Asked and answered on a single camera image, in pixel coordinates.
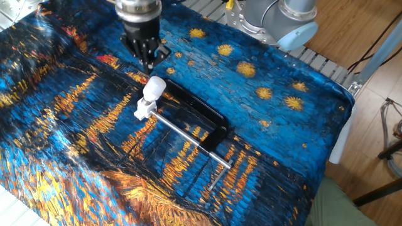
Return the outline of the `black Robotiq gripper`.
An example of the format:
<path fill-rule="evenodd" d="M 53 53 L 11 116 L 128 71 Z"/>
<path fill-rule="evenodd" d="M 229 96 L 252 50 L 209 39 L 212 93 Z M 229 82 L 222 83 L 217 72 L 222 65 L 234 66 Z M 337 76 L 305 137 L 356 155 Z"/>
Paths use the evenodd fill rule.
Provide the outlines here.
<path fill-rule="evenodd" d="M 121 42 L 133 57 L 152 72 L 157 65 L 166 60 L 171 50 L 160 41 L 160 19 L 147 22 L 122 22 L 124 33 Z"/>

